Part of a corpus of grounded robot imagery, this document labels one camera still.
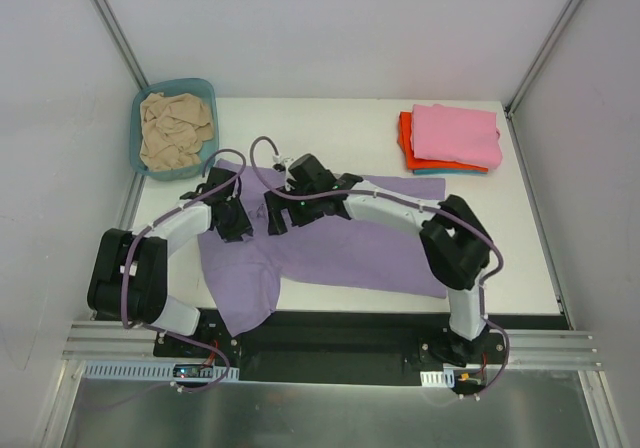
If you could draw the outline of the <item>purple t-shirt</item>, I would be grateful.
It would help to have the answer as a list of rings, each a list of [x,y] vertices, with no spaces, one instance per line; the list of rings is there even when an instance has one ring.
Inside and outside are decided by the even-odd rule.
[[[418,237],[338,216],[269,235],[264,194],[283,180],[273,169],[246,169],[241,202],[253,234],[230,243],[212,231],[198,238],[205,283],[231,335],[258,327],[275,311],[282,278],[445,298]]]

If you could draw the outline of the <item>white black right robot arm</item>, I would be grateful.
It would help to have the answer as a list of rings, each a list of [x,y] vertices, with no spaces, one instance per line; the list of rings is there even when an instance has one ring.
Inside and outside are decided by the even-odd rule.
[[[296,160],[275,155],[273,169],[285,182],[265,193],[269,234],[287,232],[286,211],[294,226],[339,216],[418,237],[431,273],[447,289],[450,311],[448,328],[428,343],[429,353],[461,368],[484,353],[489,327],[481,278],[490,258],[489,237],[464,199],[450,195],[425,202],[358,175],[336,177],[311,154]]]

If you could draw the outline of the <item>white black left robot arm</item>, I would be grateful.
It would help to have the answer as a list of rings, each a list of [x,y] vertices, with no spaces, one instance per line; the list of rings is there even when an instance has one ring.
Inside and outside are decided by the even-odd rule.
[[[134,231],[107,230],[88,288],[89,308],[127,328],[145,324],[177,333],[176,343],[188,356],[204,355],[212,335],[199,324],[198,308],[169,295],[169,258],[202,234],[215,233],[225,243],[251,236],[241,191],[238,173],[214,167],[205,182],[158,219]]]

